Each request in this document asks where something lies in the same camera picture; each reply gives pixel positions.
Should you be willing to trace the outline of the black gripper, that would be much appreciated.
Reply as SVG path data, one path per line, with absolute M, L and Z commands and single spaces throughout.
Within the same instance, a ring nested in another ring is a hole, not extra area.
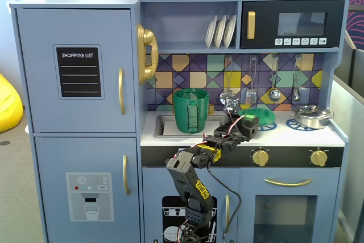
M 254 138 L 258 131 L 259 120 L 243 120 L 245 115 L 228 114 L 226 125 L 215 129 L 213 135 L 204 137 L 207 146 L 222 153 L 233 151 L 240 143 Z

